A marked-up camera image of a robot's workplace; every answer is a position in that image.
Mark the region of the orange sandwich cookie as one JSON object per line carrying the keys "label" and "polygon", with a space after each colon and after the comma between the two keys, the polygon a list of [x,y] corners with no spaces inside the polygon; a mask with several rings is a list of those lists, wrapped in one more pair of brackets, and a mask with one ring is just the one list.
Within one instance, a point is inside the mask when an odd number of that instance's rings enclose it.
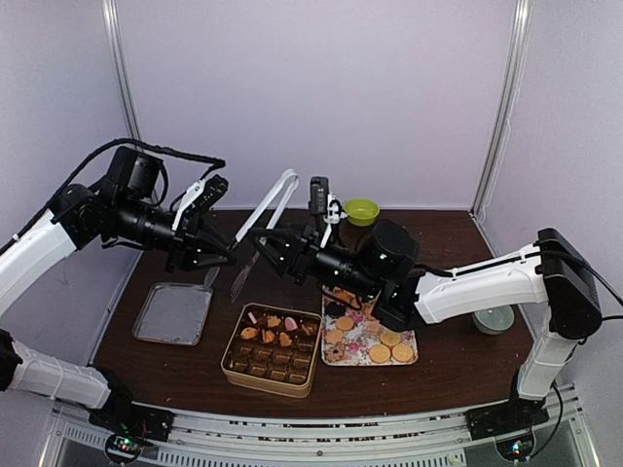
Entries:
{"label": "orange sandwich cookie", "polygon": [[270,329],[263,329],[261,331],[261,339],[262,339],[262,343],[265,343],[265,344],[274,343],[276,340],[276,334],[274,331]]}

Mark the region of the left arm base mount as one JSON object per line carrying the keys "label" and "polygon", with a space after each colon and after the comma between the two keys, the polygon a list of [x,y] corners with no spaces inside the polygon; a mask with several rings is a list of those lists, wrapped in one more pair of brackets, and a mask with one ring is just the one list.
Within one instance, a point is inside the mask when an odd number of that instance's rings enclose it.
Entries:
{"label": "left arm base mount", "polygon": [[115,464],[128,465],[145,454],[155,454],[158,443],[168,441],[174,414],[171,411],[131,405],[127,413],[112,414],[87,409],[89,423],[105,428],[110,435],[104,454]]}

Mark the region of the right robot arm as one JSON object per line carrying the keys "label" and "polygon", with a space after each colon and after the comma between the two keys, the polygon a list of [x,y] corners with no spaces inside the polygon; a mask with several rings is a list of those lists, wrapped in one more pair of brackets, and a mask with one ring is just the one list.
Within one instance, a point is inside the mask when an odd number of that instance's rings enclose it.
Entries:
{"label": "right robot arm", "polygon": [[323,241],[311,228],[253,228],[247,235],[278,276],[298,284],[312,277],[363,300],[393,331],[415,330],[506,305],[545,304],[544,324],[515,378],[512,398],[499,408],[505,428],[521,428],[536,413],[574,348],[601,327],[594,275],[556,230],[492,260],[453,269],[419,263],[420,247],[402,226],[378,222],[358,250]]}

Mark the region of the flower shaped cookie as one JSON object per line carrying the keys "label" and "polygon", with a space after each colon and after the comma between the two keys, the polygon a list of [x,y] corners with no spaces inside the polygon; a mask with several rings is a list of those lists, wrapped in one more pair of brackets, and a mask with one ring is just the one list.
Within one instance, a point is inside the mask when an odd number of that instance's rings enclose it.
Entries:
{"label": "flower shaped cookie", "polygon": [[276,328],[281,323],[281,318],[275,315],[269,315],[267,317],[267,327],[269,329]]}

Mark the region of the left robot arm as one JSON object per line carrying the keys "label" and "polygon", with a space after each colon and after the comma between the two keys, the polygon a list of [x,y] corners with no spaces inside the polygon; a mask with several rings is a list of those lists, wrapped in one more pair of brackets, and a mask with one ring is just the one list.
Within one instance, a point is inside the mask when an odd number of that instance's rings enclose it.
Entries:
{"label": "left robot arm", "polygon": [[[230,240],[204,218],[229,188],[217,173],[222,161],[204,158],[208,170],[176,207],[164,209],[153,200],[156,184],[168,183],[162,157],[174,154],[139,142],[120,143],[97,182],[85,186],[66,181],[25,230],[2,248],[1,310],[7,312],[49,271],[64,270],[64,262],[95,239],[105,248],[162,251],[169,271],[232,263]],[[114,375],[40,353],[8,331],[1,333],[1,388],[101,411],[120,432],[133,430],[140,421],[129,391]]]}

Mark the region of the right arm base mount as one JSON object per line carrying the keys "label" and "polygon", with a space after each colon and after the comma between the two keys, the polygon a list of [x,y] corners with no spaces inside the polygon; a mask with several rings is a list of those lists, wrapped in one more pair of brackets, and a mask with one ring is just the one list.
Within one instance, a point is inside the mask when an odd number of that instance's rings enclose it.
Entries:
{"label": "right arm base mount", "polygon": [[512,409],[508,403],[469,410],[465,418],[472,441],[493,438],[500,457],[515,463],[536,452],[533,429],[550,419],[544,409]]}

